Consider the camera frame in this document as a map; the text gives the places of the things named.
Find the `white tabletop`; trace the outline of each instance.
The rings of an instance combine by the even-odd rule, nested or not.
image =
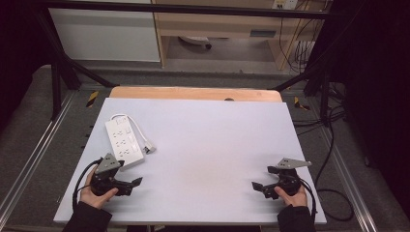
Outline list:
[[[118,113],[133,117],[158,150],[117,173],[119,181],[143,177],[131,196],[105,204],[117,224],[273,224],[283,201],[266,199],[251,182],[276,183],[267,166],[282,158],[305,160],[286,103],[105,99],[55,221],[70,219],[84,168],[112,153],[104,122]],[[313,187],[308,169],[297,171]],[[316,202],[316,223],[326,223]]]

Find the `black frame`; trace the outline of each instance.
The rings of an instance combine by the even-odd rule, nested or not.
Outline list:
[[[265,10],[253,8],[232,8],[232,7],[209,7],[209,6],[189,6],[189,5],[164,5],[164,4],[139,4],[139,3],[113,3],[113,2],[90,2],[90,1],[70,1],[70,0],[37,0],[30,1],[32,14],[38,25],[43,29],[50,46],[50,56],[54,61],[53,69],[53,120],[61,110],[61,92],[59,77],[63,78],[69,89],[78,89],[81,85],[74,70],[84,73],[88,77],[96,80],[105,87],[115,87],[118,84],[106,81],[102,77],[92,73],[72,60],[64,51],[58,38],[58,34],[46,19],[45,13],[49,8],[73,9],[73,10],[93,10],[93,11],[117,11],[117,12],[150,12],[150,13],[174,13],[174,14],[203,14],[203,15],[243,15],[261,17],[284,17],[284,18],[311,18],[311,19],[339,19],[343,14],[327,12],[304,12],[289,10]],[[281,91],[288,86],[302,80],[298,77],[287,81],[271,90]]]

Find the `white power strip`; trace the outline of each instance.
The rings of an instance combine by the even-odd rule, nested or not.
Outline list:
[[[115,158],[124,161],[124,166],[120,170],[129,168],[131,164],[144,161],[144,155],[139,148],[127,116],[117,117],[105,122],[105,127]]]

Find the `black sleeve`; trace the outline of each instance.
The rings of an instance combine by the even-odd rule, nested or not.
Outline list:
[[[79,201],[63,232],[105,232],[112,215]]]
[[[287,206],[278,214],[279,230],[281,232],[315,232],[313,220],[308,207]]]

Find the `gray carpet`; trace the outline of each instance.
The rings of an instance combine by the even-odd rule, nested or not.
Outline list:
[[[100,72],[103,77],[124,85],[159,85],[159,86],[197,86],[266,89],[282,82],[280,76],[273,79],[269,75],[249,74],[200,74],[189,72]],[[15,112],[9,126],[2,132],[0,141],[0,161],[3,165],[0,197],[3,198],[13,184],[19,170],[23,167],[44,132],[51,115],[51,97],[49,92],[49,71],[39,70],[35,81]],[[58,208],[57,200],[66,191],[76,163],[86,145],[86,134],[91,132],[97,119],[103,99],[109,90],[100,93],[91,108],[85,107],[93,89],[78,91],[63,124],[55,134],[44,157],[37,167],[29,185],[23,192],[15,210],[7,222],[7,228],[14,226],[34,226],[61,228],[63,225],[53,222]],[[283,100],[288,103],[294,120],[314,119],[311,110],[294,107],[294,93],[283,93]],[[299,96],[303,104],[308,102]],[[389,192],[380,173],[364,165],[361,147],[357,143],[350,123],[339,120],[334,123],[337,146],[348,164],[349,170],[362,193],[368,209],[380,231],[410,231],[408,218],[403,214],[392,194]],[[297,133],[307,129],[297,129]],[[312,161],[309,169],[312,177],[317,175],[328,146],[320,129],[312,130],[299,136],[302,150],[307,160]],[[332,160],[329,161],[319,181],[320,188],[336,189],[344,192]],[[332,193],[321,193],[323,208],[336,217],[349,214],[347,203]],[[328,217],[326,225],[318,225],[321,231],[361,231],[361,226],[354,217],[341,222]],[[265,227],[265,231],[276,231],[275,227]]]

